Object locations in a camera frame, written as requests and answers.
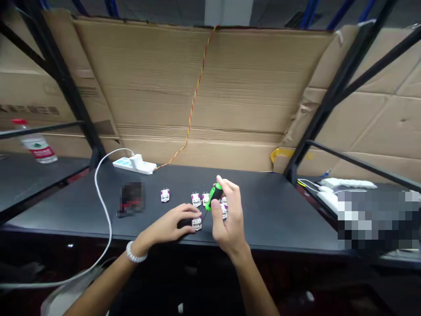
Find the left hand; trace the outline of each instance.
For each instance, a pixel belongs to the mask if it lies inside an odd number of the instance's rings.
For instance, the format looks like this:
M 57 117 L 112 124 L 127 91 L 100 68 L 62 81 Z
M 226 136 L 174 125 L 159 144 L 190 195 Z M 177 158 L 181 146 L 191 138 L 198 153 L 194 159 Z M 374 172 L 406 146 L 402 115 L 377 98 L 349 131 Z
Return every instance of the left hand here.
M 144 255 L 154 244 L 175 241 L 187 233 L 195 233 L 192 226 L 184 226 L 180 229 L 177 224 L 182 219 L 194 219 L 202 215 L 196 206 L 191 204 L 181 204 L 160 217 L 151 226 L 139 234 L 132 245 L 134 255 Z

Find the cardboard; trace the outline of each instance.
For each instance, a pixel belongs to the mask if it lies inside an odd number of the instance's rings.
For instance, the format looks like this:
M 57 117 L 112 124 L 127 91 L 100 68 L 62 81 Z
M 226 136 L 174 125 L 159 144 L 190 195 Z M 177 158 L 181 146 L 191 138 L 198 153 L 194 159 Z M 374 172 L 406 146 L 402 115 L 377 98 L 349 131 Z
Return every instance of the cardboard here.
M 114 120 L 80 45 L 70 13 L 53 10 L 45 11 L 44 16 L 98 133 L 118 137 Z M 11 8 L 4 15 L 4 23 L 41 55 L 16 10 Z M 75 120 L 55 80 L 1 35 L 0 80 L 0 129 L 10 129 L 12 118 L 27 119 L 32 126 Z
M 51 146 L 57 156 L 91 158 L 92 150 L 84 136 L 80 135 L 61 135 L 61 134 L 45 134 L 47 143 Z M 118 140 L 112 138 L 101 137 L 106 152 L 122 148 Z M 0 148 L 2 151 L 28 153 L 18 138 L 8 138 L 0 140 Z M 110 155 L 110 159 L 119 159 L 125 156 L 125 151 L 117 151 Z
M 383 29 L 353 80 L 384 56 L 391 48 L 403 40 L 410 30 Z M 334 72 L 328 62 L 338 65 L 353 40 L 356 32 L 343 29 L 345 42 L 337 41 L 321 57 L 302 100 L 312 103 L 312 111 L 300 117 L 300 122 L 290 125 L 289 137 L 283 138 L 280 148 L 295 147 L 306 130 L 314 112 L 320 104 Z M 420 84 L 421 43 L 414 45 L 372 80 L 363 85 L 335 107 L 316 141 L 366 160 L 390 172 L 421 182 L 419 164 L 421 162 L 421 93 Z M 340 159 L 326 160 L 326 153 L 314 152 L 314 164 L 304 161 L 298 173 L 301 175 L 321 176 L 332 169 L 331 176 L 348 179 L 368 179 L 387 182 L 362 168 Z M 274 171 L 283 172 L 285 158 L 277 157 Z
M 150 127 L 164 135 L 167 128 L 187 125 L 210 29 L 85 18 L 75 26 L 117 128 L 130 133 L 122 136 Z M 331 40 L 326 32 L 217 30 L 196 99 L 192 137 L 196 128 L 282 133 Z M 129 125 L 130 131 L 123 130 Z
M 46 20 L 107 150 L 128 147 L 165 163 L 186 140 L 191 101 L 210 29 L 104 18 Z M 6 23 L 38 51 L 17 15 Z M 189 144 L 174 164 L 283 172 L 358 27 L 318 31 L 219 29 L 208 48 Z M 406 37 L 383 29 L 353 80 Z M 74 120 L 57 84 L 4 38 L 0 45 L 0 128 Z M 421 181 L 421 43 L 339 104 L 317 141 Z M 78 128 L 48 135 L 58 154 L 88 156 Z M 17 150 L 16 140 L 2 141 Z M 312 148 L 298 170 L 378 179 Z

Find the tabletop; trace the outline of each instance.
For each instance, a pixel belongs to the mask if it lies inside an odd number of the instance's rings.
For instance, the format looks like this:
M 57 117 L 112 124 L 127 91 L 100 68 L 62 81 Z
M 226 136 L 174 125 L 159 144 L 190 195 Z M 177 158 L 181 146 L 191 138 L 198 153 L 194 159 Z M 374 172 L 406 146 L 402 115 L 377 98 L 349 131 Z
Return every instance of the tabletop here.
M 252 249 L 340 255 L 337 233 L 280 174 L 169 165 L 147 176 L 101 166 L 98 184 L 112 220 L 113 238 L 133 239 L 169 209 L 191 203 L 191 194 L 209 192 L 216 175 L 238 184 L 244 212 L 247 242 Z M 144 182 L 146 207 L 143 213 L 118 218 L 121 188 Z M 160 194 L 170 189 L 162 203 Z M 203 215 L 205 208 L 199 207 Z M 94 172 L 5 223 L 2 230 L 73 236 L 108 237 L 108 226 L 94 185 Z M 181 243 L 216 245 L 212 216 L 207 214 L 202 230 L 183 237 Z
M 89 159 L 59 157 L 41 164 L 31 154 L 2 152 L 0 160 L 0 212 L 86 169 Z

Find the right hand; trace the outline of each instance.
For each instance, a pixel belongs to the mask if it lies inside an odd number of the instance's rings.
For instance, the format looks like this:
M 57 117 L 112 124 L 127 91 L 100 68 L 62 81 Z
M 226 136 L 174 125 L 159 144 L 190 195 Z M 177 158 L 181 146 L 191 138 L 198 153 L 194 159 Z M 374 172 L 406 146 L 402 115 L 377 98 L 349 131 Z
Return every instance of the right hand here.
M 227 179 L 216 177 L 221 185 L 229 205 L 228 218 L 223 221 L 222 209 L 219 201 L 214 199 L 212 206 L 213 229 L 212 235 L 223 251 L 227 253 L 231 261 L 239 263 L 250 254 L 250 247 L 244 236 L 243 208 L 241 206 L 240 188 Z

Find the water bottle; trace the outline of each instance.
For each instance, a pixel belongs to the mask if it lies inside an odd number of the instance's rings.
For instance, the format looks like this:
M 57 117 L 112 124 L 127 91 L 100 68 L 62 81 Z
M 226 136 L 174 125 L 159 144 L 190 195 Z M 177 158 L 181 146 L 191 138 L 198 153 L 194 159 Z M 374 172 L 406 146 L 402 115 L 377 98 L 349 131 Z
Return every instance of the water bottle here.
M 26 120 L 13 119 L 15 129 L 29 129 Z M 19 137 L 22 145 L 28 149 L 39 163 L 50 163 L 57 161 L 57 156 L 51 149 L 44 136 L 41 134 L 29 134 Z

